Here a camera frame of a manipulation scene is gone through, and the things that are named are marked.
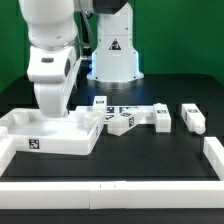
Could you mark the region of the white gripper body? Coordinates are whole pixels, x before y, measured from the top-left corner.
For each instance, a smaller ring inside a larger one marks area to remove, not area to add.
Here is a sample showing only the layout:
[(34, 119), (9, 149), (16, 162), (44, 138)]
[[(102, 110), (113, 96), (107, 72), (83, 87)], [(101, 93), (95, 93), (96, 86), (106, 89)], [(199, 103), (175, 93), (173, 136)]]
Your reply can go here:
[(34, 82), (34, 92), (41, 113), (45, 117), (61, 118), (67, 114), (67, 105), (76, 85), (77, 73), (81, 60), (78, 59), (70, 68), (63, 81)]

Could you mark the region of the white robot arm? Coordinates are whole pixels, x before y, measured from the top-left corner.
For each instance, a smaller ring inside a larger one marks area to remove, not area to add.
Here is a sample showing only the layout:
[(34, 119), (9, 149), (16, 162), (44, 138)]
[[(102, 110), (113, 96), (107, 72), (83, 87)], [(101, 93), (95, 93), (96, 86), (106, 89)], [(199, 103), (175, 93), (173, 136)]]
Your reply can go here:
[(126, 88), (143, 79), (128, 0), (19, 0), (31, 43), (28, 78), (40, 111), (63, 117), (82, 57), (90, 84)]

